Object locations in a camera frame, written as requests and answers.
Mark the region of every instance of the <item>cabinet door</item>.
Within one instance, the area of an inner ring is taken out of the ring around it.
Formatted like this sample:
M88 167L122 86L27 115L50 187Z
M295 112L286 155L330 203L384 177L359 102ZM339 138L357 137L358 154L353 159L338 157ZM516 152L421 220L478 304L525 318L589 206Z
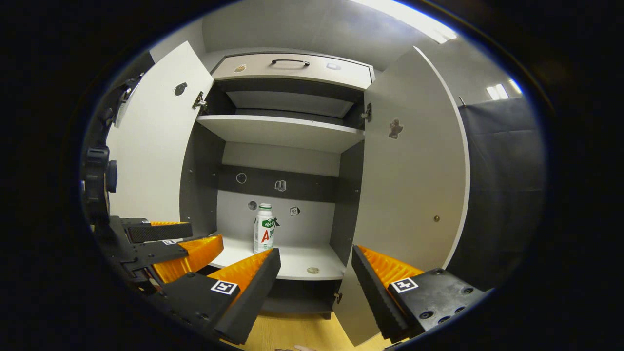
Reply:
M117 192L110 194L111 215L180 221L182 161L198 113L192 105L213 82L188 42L145 73L107 139L118 174ZM183 83L184 92L176 95Z
M464 226L470 187L466 134L451 93L414 47L377 77L364 100L372 119L353 244L421 270L446 267ZM396 119L399 127L392 128ZM351 258L340 292L333 309L351 342L379 333Z

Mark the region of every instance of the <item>dark curtain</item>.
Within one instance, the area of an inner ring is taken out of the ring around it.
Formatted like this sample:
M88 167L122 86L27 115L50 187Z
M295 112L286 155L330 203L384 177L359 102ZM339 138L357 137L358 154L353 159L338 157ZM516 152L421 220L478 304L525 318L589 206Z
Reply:
M447 270L480 290L522 260L542 213L546 155L539 119L523 98L461 107L470 154L466 222Z

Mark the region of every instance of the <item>drawer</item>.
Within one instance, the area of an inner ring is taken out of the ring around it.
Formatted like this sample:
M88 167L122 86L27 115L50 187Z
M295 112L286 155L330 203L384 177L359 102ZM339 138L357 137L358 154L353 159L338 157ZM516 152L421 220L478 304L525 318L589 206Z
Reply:
M290 78L336 84L360 91L371 85L370 66L324 56L249 54L230 56L212 72L216 81L239 78Z

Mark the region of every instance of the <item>bolt hole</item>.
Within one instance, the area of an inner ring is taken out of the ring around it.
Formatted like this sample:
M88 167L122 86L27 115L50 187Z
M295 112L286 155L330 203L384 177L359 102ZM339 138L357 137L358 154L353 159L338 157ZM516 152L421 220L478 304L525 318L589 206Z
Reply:
M433 316L433 311L427 311L427 312L421 313L420 316L418 316L418 318L427 319L427 318L431 318L431 316Z

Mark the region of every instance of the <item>white plastic bottle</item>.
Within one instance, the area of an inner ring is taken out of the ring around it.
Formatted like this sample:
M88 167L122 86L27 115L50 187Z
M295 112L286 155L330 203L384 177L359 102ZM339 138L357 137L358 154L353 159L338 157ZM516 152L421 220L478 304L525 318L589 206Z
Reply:
M273 248L275 221L271 204L260 202L260 209L253 221L253 253L257 254Z

